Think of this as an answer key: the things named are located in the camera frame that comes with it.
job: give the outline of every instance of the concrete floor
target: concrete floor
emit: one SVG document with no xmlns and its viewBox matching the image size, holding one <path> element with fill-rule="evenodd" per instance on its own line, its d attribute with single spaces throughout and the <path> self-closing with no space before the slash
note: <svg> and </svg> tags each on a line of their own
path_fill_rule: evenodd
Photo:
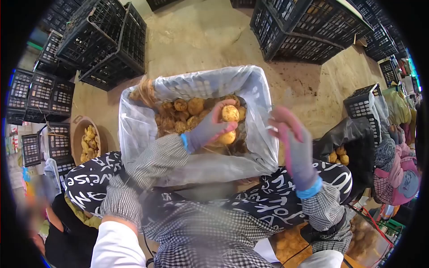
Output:
<svg viewBox="0 0 429 268">
<path fill-rule="evenodd" d="M 249 27 L 252 10 L 233 9 L 229 0 L 179 0 L 155 13 L 145 0 L 132 3 L 148 25 L 145 61 L 149 78 L 257 65 L 267 77 L 272 103 L 292 109 L 313 138 L 321 137 L 346 115 L 342 101 L 353 91 L 377 82 L 386 88 L 378 64 L 365 55 L 362 47 L 351 46 L 321 66 L 264 62 Z M 120 150 L 119 97 L 122 90 L 139 80 L 125 82 L 109 92 L 76 82 L 72 120 L 77 115 L 89 116 L 105 133 L 109 150 Z M 282 145 L 279 160 L 282 164 Z M 150 258 L 142 237 L 139 241 Z M 149 244 L 152 250 L 157 249 L 155 243 Z"/>
</svg>

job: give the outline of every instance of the cable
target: cable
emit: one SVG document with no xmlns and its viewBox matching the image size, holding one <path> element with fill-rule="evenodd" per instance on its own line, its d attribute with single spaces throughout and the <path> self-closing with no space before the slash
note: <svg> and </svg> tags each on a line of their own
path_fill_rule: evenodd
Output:
<svg viewBox="0 0 429 268">
<path fill-rule="evenodd" d="M 295 253 L 295 255 L 293 255 L 292 257 L 288 258 L 281 266 L 284 268 L 284 264 L 286 262 L 288 262 L 291 258 L 295 257 L 296 255 L 300 254 L 302 251 L 304 251 L 309 246 L 310 246 L 310 244 L 308 244 L 306 247 L 304 247 L 303 249 L 301 249 L 300 251 L 298 251 L 297 253 Z"/>
</svg>

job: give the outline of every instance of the white plastic bag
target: white plastic bag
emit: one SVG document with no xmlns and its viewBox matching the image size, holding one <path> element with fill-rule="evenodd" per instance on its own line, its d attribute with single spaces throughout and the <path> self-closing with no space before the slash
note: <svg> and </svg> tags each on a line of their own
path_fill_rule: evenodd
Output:
<svg viewBox="0 0 429 268">
<path fill-rule="evenodd" d="M 249 153 L 243 157 L 221 154 L 191 155 L 187 164 L 163 178 L 158 186 L 225 182 L 269 175 L 278 168 L 278 140 L 266 130 L 271 99 L 264 71 L 257 66 L 226 67 L 194 72 L 153 81 L 155 97 L 162 101 L 219 98 L 235 93 L 247 104 L 245 128 Z M 119 103 L 119 142 L 122 162 L 133 162 L 155 140 L 155 114 L 141 101 L 128 99 L 131 87 L 122 92 Z"/>
</svg>

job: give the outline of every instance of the stacked crate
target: stacked crate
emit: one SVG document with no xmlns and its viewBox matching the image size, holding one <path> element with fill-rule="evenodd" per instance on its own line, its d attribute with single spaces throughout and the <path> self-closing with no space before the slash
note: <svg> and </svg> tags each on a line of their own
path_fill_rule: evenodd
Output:
<svg viewBox="0 0 429 268">
<path fill-rule="evenodd" d="M 353 9 L 336 0 L 258 0 L 250 26 L 265 61 L 323 64 L 372 31 Z"/>
<path fill-rule="evenodd" d="M 146 23 L 131 3 L 89 0 L 74 14 L 56 56 L 80 81 L 109 91 L 145 73 Z"/>
</svg>

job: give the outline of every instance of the hand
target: hand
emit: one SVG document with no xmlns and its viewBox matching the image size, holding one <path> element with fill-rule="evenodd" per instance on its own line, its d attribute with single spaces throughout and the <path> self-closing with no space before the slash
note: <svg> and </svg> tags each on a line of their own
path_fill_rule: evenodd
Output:
<svg viewBox="0 0 429 268">
<path fill-rule="evenodd" d="M 214 142 L 220 135 L 233 131 L 238 127 L 237 122 L 222 122 L 221 119 L 222 108 L 227 104 L 234 105 L 235 103 L 236 101 L 233 99 L 218 102 L 198 126 L 184 133 L 187 140 L 188 153 L 195 152 L 208 143 Z"/>
<path fill-rule="evenodd" d="M 277 128 L 277 132 L 272 129 L 268 132 L 284 144 L 286 170 L 291 175 L 296 189 L 304 191 L 311 188 L 318 176 L 313 168 L 310 132 L 285 107 L 275 107 L 271 115 L 274 119 L 269 119 L 268 123 Z"/>
</svg>

